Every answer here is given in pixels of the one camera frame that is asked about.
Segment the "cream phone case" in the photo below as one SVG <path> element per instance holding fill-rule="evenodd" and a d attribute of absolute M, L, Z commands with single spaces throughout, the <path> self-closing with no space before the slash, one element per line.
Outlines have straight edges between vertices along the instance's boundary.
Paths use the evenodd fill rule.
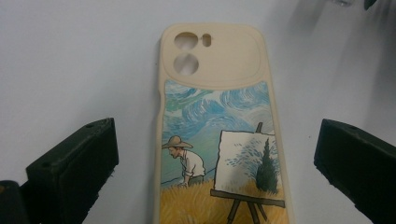
<path fill-rule="evenodd" d="M 159 66 L 154 223 L 294 223 L 262 35 L 177 24 Z"/>

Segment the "yellow field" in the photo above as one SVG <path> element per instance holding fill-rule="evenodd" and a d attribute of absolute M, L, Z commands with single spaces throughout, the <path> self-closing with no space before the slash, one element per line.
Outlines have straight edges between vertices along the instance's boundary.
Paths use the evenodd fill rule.
<path fill-rule="evenodd" d="M 232 199 L 222 199 L 210 196 L 213 189 L 213 180 L 202 185 L 194 185 L 188 188 L 176 186 L 161 191 L 161 213 L 162 224 L 220 224 L 227 223 L 227 217 L 233 206 Z M 247 186 L 251 190 L 249 195 L 258 195 L 265 198 L 283 199 L 283 190 L 280 189 L 277 195 L 265 194 L 257 191 L 254 186 Z M 264 221 L 258 211 L 261 224 L 288 224 L 286 209 L 277 206 L 264 206 L 268 222 Z M 253 223 L 248 204 L 241 202 L 236 212 L 233 224 Z"/>

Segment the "painter figure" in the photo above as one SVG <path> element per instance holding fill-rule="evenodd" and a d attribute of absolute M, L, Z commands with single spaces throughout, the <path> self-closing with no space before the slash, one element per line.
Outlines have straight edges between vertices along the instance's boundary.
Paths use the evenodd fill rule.
<path fill-rule="evenodd" d="M 205 168 L 202 158 L 192 151 L 184 149 L 185 147 L 192 148 L 192 145 L 181 141 L 177 135 L 172 136 L 168 143 L 163 145 L 163 149 L 169 149 L 169 155 L 174 159 L 180 158 L 182 165 L 182 175 L 184 177 L 181 187 L 188 187 L 204 181 Z"/>

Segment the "white background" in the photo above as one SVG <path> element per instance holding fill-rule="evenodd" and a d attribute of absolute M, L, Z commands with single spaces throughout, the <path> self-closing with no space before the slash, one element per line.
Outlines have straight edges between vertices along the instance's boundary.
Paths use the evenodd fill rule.
<path fill-rule="evenodd" d="M 0 179 L 86 123 L 113 117 L 120 165 L 84 223 L 150 223 L 159 40 L 169 25 L 264 35 L 298 224 L 371 223 L 316 170 L 321 120 L 396 145 L 396 3 L 363 0 L 0 0 Z"/>

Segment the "swirling sky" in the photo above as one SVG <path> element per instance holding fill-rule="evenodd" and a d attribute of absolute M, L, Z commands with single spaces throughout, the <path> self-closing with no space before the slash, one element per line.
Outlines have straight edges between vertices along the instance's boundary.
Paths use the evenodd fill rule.
<path fill-rule="evenodd" d="M 207 171 L 216 166 L 222 130 L 254 133 L 259 122 L 263 122 L 262 133 L 274 130 L 265 82 L 231 91 L 198 90 L 175 81 L 165 84 L 163 144 L 179 135 L 194 146 L 192 151 L 203 158 Z M 181 174 L 180 163 L 165 151 L 162 182 Z"/>

